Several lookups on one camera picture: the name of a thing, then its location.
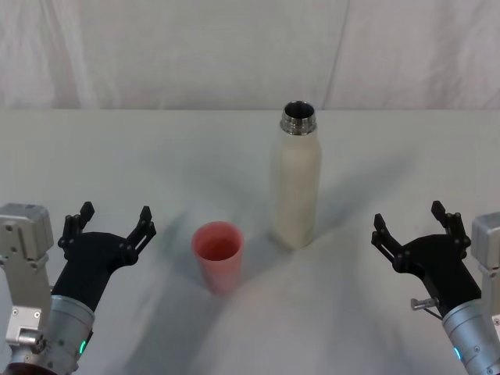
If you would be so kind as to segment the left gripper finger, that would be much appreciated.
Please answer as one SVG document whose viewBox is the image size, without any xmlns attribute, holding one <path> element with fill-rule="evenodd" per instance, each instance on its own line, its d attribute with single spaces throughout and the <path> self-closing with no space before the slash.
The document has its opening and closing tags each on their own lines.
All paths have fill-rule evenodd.
<svg viewBox="0 0 500 375">
<path fill-rule="evenodd" d="M 156 235 L 155 224 L 152 221 L 152 212 L 149 206 L 141 210 L 137 226 L 120 245 L 124 265 L 134 265 L 146 245 Z"/>
<path fill-rule="evenodd" d="M 88 222 L 95 214 L 95 209 L 90 201 L 85 202 L 78 214 L 65 217 L 64 227 L 61 238 L 58 240 L 60 248 L 68 248 L 75 239 L 83 232 Z"/>
</svg>

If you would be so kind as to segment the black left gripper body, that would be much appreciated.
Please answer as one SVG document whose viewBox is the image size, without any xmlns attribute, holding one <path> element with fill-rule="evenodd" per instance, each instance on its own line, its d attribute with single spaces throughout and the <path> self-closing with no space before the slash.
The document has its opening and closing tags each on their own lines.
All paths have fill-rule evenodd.
<svg viewBox="0 0 500 375">
<path fill-rule="evenodd" d="M 66 265 L 52 294 L 72 298 L 96 310 L 111 275 L 121 267 L 132 266 L 138 251 L 125 238 L 115 234 L 88 232 L 73 238 L 60 238 Z"/>
</svg>

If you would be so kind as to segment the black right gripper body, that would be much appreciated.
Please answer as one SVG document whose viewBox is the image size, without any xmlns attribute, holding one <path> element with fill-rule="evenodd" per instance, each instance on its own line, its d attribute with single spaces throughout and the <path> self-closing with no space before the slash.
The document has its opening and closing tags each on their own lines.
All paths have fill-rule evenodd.
<svg viewBox="0 0 500 375">
<path fill-rule="evenodd" d="M 418 277 L 437 310 L 446 316 L 454 308 L 481 297 L 481 291 L 463 263 L 470 246 L 467 236 L 432 234 L 392 250 L 392 266 L 398 273 Z"/>
</svg>

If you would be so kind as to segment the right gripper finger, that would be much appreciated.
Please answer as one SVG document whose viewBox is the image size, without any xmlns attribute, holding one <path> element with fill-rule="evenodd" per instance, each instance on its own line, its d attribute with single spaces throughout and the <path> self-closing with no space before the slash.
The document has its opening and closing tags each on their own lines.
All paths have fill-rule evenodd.
<svg viewBox="0 0 500 375">
<path fill-rule="evenodd" d="M 409 268 L 407 248 L 392 237 L 380 213 L 375 215 L 373 225 L 375 230 L 372 233 L 371 244 L 391 263 L 394 270 L 407 270 Z"/>
<path fill-rule="evenodd" d="M 446 212 L 445 207 L 438 200 L 433 201 L 431 212 L 434 218 L 442 225 L 448 236 L 452 238 L 454 246 L 459 250 L 459 257 L 466 258 L 466 250 L 471 245 L 467 236 L 460 212 Z"/>
</svg>

